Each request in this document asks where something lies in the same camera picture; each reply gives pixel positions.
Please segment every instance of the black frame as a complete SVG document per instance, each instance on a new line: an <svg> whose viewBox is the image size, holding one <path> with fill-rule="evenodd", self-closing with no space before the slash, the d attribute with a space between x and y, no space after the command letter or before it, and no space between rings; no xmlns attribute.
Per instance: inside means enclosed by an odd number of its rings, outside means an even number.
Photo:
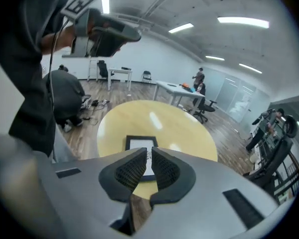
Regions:
<svg viewBox="0 0 299 239"><path fill-rule="evenodd" d="M129 150L131 146L131 140L152 140L154 147L158 147L158 143L155 136L141 136L141 135L127 135L126 136L126 142L125 142L125 150ZM144 181L155 181L156 177L155 175L147 175L143 176L140 180L140 182Z"/></svg>

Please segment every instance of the wooden floor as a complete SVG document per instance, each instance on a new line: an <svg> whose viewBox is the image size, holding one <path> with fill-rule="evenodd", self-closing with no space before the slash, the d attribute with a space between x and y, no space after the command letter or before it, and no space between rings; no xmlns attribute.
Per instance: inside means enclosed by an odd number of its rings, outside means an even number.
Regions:
<svg viewBox="0 0 299 239"><path fill-rule="evenodd" d="M91 80L81 81L86 94L92 95L92 99L99 101L107 99L110 103L103 109L85 111L82 116L90 117L90 120L84 121L84 125L74 128L68 133L63 133L65 139L71 146L73 153L79 159L89 159L98 157L96 135L98 126L105 114L115 106L131 100L151 100L154 94L154 85L132 83L131 92L127 90L127 84L114 81L110 92L107 91L107 82L95 82ZM168 103L169 94L160 90L157 100ZM181 104L186 108L192 108L191 101L183 98ZM249 161L245 151L246 141L234 130L239 125L224 112L216 109L214 113L206 113L209 121L204 124L211 134L216 144L218 152L218 162L223 163L239 174L252 170L252 163ZM136 229L138 229L150 215L150 206L148 201L133 196L133 215Z"/></svg>

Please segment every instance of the person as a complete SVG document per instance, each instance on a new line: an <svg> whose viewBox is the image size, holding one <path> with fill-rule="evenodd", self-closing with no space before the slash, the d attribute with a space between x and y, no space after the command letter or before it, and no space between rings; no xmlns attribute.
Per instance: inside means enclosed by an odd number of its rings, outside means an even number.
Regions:
<svg viewBox="0 0 299 239"><path fill-rule="evenodd" d="M280 119L285 115L285 112L283 109L275 110L268 110L261 114L261 116L264 118L260 124L258 131L254 138L251 140L251 142L246 146L246 150L248 153L251 152L251 150L256 146L256 144L263 138L265 133L272 134L273 137L276 137L275 131L273 129L274 123L276 119Z"/></svg>
<svg viewBox="0 0 299 239"><path fill-rule="evenodd" d="M9 134L47 156L51 156L54 139L61 133L55 124L40 62L42 55L51 53L54 33L63 24L59 12L67 2L13 0L4 17L0 17L0 64L25 98ZM71 47L74 38L74 26L66 27L55 51Z"/></svg>
<svg viewBox="0 0 299 239"><path fill-rule="evenodd" d="M58 125L65 132L72 127L67 123L70 120L74 126L82 126L83 120L78 117L85 92L80 81L68 73L69 70L60 65L58 70L51 72L51 81L54 97L54 117ZM48 75L43 80L48 84Z"/></svg>
<svg viewBox="0 0 299 239"><path fill-rule="evenodd" d="M199 84L201 84L205 79L205 75L203 74L203 68L202 67L199 68L198 73L196 74L196 76L193 76L192 78L195 79L194 89L197 90Z"/></svg>

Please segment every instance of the round wooden table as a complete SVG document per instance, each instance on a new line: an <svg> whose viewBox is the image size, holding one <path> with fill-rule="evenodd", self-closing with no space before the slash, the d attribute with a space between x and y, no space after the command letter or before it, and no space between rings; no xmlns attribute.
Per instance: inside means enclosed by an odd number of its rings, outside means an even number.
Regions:
<svg viewBox="0 0 299 239"><path fill-rule="evenodd" d="M138 100L110 110L97 133L99 156L125 151L127 135L155 136L159 147L217 161L216 146L207 129L189 113L165 103ZM141 182L134 190L145 199L156 192L155 181Z"/></svg>

